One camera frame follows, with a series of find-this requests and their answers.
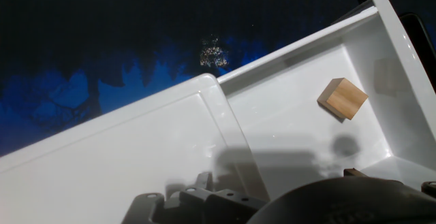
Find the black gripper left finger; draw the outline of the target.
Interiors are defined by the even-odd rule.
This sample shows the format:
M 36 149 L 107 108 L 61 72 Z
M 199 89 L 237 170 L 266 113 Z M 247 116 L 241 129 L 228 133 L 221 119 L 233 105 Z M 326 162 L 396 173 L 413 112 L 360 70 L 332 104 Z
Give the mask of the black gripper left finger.
M 166 199 L 160 193 L 134 198 L 122 224 L 240 224 L 247 223 L 266 202 L 229 189 L 213 190 L 212 174 Z

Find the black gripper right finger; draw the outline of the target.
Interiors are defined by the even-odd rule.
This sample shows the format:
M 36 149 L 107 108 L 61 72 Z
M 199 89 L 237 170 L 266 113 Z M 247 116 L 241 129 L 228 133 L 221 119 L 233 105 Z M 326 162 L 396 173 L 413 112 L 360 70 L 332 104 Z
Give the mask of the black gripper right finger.
M 358 171 L 355 168 L 349 168 L 343 170 L 343 176 L 359 176 L 359 177 L 367 177 L 366 174 Z M 420 187 L 421 192 L 430 195 L 431 197 L 435 197 L 435 181 L 427 181 L 423 182 Z

